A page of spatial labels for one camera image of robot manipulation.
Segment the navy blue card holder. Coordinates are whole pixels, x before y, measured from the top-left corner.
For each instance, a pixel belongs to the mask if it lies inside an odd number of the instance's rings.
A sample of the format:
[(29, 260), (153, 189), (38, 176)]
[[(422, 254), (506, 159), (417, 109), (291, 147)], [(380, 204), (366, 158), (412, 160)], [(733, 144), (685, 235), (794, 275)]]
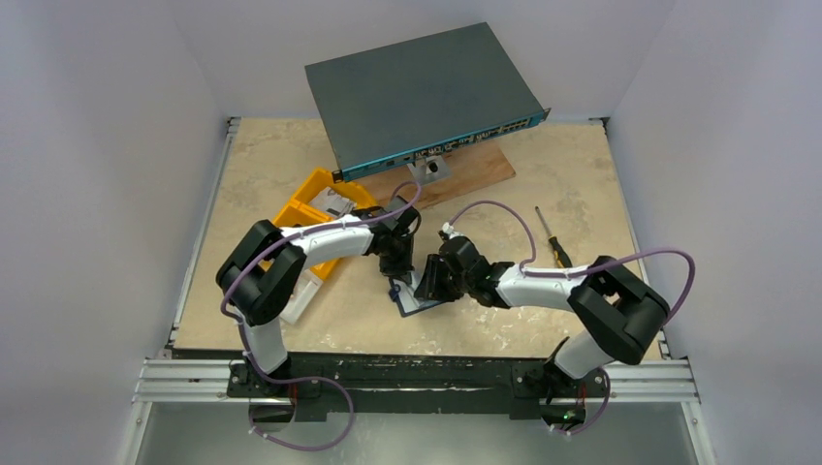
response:
[(421, 284), (421, 275), (418, 271), (411, 271), (404, 279), (390, 277), (388, 282), (389, 298), (396, 305), (402, 318), (407, 318), (444, 304), (442, 300), (415, 297), (415, 292)]

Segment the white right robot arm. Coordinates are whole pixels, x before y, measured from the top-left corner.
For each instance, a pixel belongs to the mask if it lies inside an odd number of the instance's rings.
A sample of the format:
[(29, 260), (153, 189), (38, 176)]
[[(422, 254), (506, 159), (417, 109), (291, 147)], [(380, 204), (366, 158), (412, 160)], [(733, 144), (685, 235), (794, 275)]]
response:
[(562, 343), (544, 369), (547, 387), (558, 394), (613, 361), (640, 363), (671, 313), (659, 293), (612, 257), (564, 270), (529, 270), (514, 262), (491, 263), (470, 239), (456, 236), (427, 256), (414, 297), (453, 302), (466, 295), (485, 307), (541, 307), (579, 319), (583, 331)]

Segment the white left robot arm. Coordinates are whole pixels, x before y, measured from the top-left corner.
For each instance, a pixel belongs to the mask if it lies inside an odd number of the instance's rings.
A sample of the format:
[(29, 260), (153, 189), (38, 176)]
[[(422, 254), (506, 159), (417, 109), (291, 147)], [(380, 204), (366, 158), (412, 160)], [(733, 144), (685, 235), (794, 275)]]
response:
[(357, 209), (337, 220), (310, 227), (278, 228), (255, 223), (215, 277), (223, 293), (222, 312), (240, 327), (251, 383), (275, 396), (289, 383), (288, 352), (280, 316), (302, 272), (336, 259), (373, 255), (380, 273), (409, 283), (419, 211), (402, 197), (385, 208)]

